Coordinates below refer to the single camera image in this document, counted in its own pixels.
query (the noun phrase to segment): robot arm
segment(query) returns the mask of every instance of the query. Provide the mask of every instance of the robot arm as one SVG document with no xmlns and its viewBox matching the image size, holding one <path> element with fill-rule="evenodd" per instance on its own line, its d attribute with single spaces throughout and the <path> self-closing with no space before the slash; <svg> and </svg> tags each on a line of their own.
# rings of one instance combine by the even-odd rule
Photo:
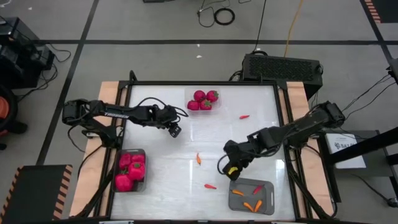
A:
<svg viewBox="0 0 398 224">
<path fill-rule="evenodd" d="M 248 141 L 236 143 L 229 140 L 224 151 L 229 162 L 223 173 L 231 180 L 236 180 L 243 168 L 254 158 L 273 156 L 284 141 L 293 148 L 306 144 L 308 138 L 323 128 L 338 128 L 345 117 L 335 103 L 322 103 L 311 109 L 304 117 L 281 127 L 263 128 L 248 135 Z"/>
<path fill-rule="evenodd" d="M 94 119 L 95 116 L 128 119 L 143 127 L 168 129 L 173 138 L 178 136 L 181 128 L 177 123 L 180 121 L 180 116 L 188 116 L 186 112 L 171 105 L 165 104 L 164 108 L 160 109 L 157 105 L 140 106 L 141 103 L 130 108 L 104 103 L 101 100 L 71 100 L 63 106 L 62 122 L 70 126 L 80 125 L 84 127 L 86 130 L 83 133 L 90 132 L 99 135 L 106 147 L 116 147 L 119 144 L 116 128 L 101 124 Z"/>
</svg>

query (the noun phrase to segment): red chili pepper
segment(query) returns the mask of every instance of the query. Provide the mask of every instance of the red chili pepper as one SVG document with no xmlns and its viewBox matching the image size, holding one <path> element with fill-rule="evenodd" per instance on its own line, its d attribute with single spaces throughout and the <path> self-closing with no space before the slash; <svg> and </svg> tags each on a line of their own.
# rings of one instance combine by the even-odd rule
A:
<svg viewBox="0 0 398 224">
<path fill-rule="evenodd" d="M 248 118 L 248 117 L 250 117 L 250 115 L 242 115 L 239 117 L 239 119 L 244 119 L 244 118 Z"/>
<path fill-rule="evenodd" d="M 130 165 L 130 163 L 131 163 L 131 155 L 128 153 L 123 154 L 119 160 L 119 168 L 121 170 L 124 170 Z"/>
<path fill-rule="evenodd" d="M 131 162 L 141 162 L 141 163 L 145 164 L 145 155 L 143 155 L 143 154 L 132 155 Z"/>
<path fill-rule="evenodd" d="M 210 184 L 205 184 L 205 187 L 208 189 L 217 189 L 215 186 L 210 185 Z"/>
<path fill-rule="evenodd" d="M 120 192 L 128 192 L 132 190 L 132 181 L 126 174 L 118 174 L 114 178 L 115 186 Z"/>
<path fill-rule="evenodd" d="M 253 194 L 257 194 L 257 193 L 262 189 L 262 187 L 263 187 L 263 185 L 258 185 L 258 186 L 256 187 L 256 189 L 254 189 Z"/>
<path fill-rule="evenodd" d="M 129 179 L 142 180 L 145 176 L 145 165 L 141 162 L 133 162 L 129 165 Z"/>
</svg>

